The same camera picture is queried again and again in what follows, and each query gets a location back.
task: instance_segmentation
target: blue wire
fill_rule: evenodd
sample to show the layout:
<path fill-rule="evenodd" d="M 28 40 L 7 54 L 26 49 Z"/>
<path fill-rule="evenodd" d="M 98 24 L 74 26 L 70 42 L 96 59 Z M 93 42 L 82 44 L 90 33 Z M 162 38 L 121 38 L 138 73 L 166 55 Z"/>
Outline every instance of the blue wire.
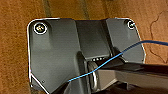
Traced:
<path fill-rule="evenodd" d="M 79 78 L 82 78 L 84 76 L 87 76 L 89 74 L 92 74 L 93 72 L 97 71 L 98 69 L 100 69 L 101 67 L 103 67 L 104 65 L 106 65 L 108 62 L 110 62 L 111 60 L 119 57 L 120 55 L 122 55 L 123 53 L 125 53 L 126 51 L 128 51 L 129 49 L 139 45 L 139 44 L 142 44 L 142 43 L 154 43 L 154 44 L 159 44 L 159 45 L 165 45 L 165 46 L 168 46 L 168 43 L 167 42 L 161 42 L 161 41 L 153 41 L 153 40 L 144 40 L 144 41 L 140 41 L 140 42 L 137 42 L 131 46 L 129 46 L 128 48 L 126 48 L 124 51 L 122 51 L 121 53 L 117 54 L 116 56 L 108 59 L 106 62 L 104 62 L 102 65 L 100 65 L 99 67 L 97 67 L 96 69 L 94 69 L 93 71 L 89 72 L 89 73 L 86 73 L 86 74 L 83 74 L 83 75 L 80 75 L 78 77 L 75 77 L 75 78 L 72 78 L 70 80 L 68 80 L 68 82 L 71 82 L 73 80 L 76 80 L 76 79 L 79 79 Z"/>

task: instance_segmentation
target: gray housing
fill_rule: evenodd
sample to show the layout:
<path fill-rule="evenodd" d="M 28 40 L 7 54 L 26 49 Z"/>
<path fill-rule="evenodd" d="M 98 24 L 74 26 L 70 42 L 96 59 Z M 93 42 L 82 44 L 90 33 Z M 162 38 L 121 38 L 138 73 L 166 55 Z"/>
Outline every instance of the gray housing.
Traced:
<path fill-rule="evenodd" d="M 28 25 L 29 79 L 31 86 L 46 93 L 54 92 L 69 79 L 87 73 L 87 62 L 108 59 L 138 42 L 136 29 L 128 18 L 104 20 L 36 19 Z M 44 23 L 46 32 L 37 34 L 36 23 Z M 126 52 L 124 60 L 144 62 L 143 46 Z M 88 77 L 71 82 L 68 94 L 91 94 Z"/>

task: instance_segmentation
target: electronic device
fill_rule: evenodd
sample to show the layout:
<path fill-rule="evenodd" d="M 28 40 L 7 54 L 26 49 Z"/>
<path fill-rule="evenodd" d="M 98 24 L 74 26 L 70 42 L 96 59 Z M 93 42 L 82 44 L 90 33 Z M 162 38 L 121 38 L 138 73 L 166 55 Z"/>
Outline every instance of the electronic device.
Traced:
<path fill-rule="evenodd" d="M 127 90 L 133 87 L 130 84 L 168 89 L 167 66 L 144 64 L 142 44 L 88 76 L 72 79 L 95 70 L 140 41 L 136 25 L 129 18 L 35 19 L 27 33 L 29 79 L 34 89 L 47 94 L 99 94 L 116 83 L 126 83 Z"/>

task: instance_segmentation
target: screw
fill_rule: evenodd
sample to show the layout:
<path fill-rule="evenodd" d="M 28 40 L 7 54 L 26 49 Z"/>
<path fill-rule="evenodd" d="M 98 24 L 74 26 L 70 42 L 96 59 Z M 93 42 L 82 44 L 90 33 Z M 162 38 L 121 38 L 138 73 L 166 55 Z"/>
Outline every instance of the screw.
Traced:
<path fill-rule="evenodd" d="M 42 83 L 45 83 L 45 81 L 44 81 L 44 80 L 42 80 Z"/>
<path fill-rule="evenodd" d="M 34 31 L 37 33 L 37 34 L 44 34 L 47 30 L 47 27 L 44 23 L 42 22 L 38 22 L 34 25 Z"/>
<path fill-rule="evenodd" d="M 135 23 L 133 21 L 128 21 L 128 28 L 129 29 L 134 29 Z"/>

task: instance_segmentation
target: cable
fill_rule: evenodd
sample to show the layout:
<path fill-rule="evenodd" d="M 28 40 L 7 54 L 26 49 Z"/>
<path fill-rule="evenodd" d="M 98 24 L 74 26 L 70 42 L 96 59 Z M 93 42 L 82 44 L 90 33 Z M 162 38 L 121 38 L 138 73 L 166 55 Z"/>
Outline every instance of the cable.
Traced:
<path fill-rule="evenodd" d="M 128 48 L 126 48 L 124 51 L 122 51 L 121 53 L 117 54 L 116 56 L 108 59 L 106 62 L 104 62 L 102 65 L 100 65 L 99 67 L 97 67 L 96 69 L 94 69 L 93 71 L 89 72 L 89 73 L 86 73 L 86 74 L 83 74 L 83 75 L 80 75 L 78 77 L 75 77 L 75 78 L 72 78 L 70 80 L 68 80 L 68 82 L 71 82 L 73 80 L 76 80 L 76 79 L 79 79 L 79 78 L 82 78 L 84 76 L 87 76 L 89 74 L 92 74 L 93 72 L 97 71 L 98 69 L 100 69 L 101 67 L 103 67 L 105 64 L 107 64 L 108 62 L 110 62 L 111 60 L 119 57 L 120 55 L 122 55 L 123 53 L 125 53 L 126 51 L 130 50 L 131 48 L 139 45 L 139 44 L 142 44 L 142 43 L 154 43 L 154 44 L 159 44 L 159 45 L 165 45 L 165 46 L 168 46 L 168 43 L 167 42 L 161 42 L 161 41 L 153 41 L 153 40 L 144 40 L 144 41 L 140 41 L 140 42 L 137 42 L 131 46 L 129 46 Z"/>

